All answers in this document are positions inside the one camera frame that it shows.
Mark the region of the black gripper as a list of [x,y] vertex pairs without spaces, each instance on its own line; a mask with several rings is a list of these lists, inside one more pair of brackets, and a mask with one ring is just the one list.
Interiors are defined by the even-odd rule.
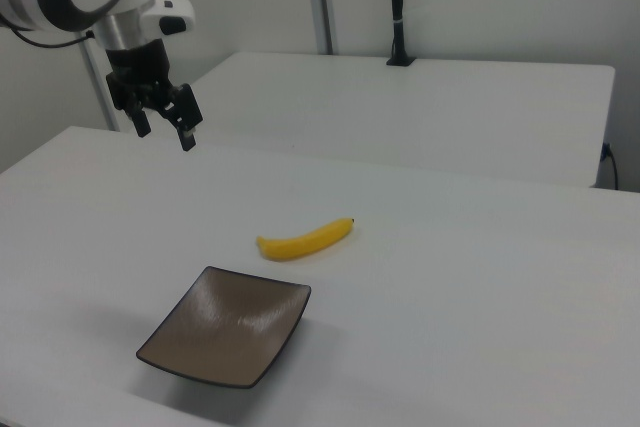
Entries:
[[189,84],[172,86],[170,62],[162,40],[129,50],[106,51],[111,72],[107,86],[117,110],[127,110],[136,134],[144,138],[151,127],[143,107],[159,108],[160,115],[176,130],[182,149],[196,145],[196,127],[203,121],[199,105]]

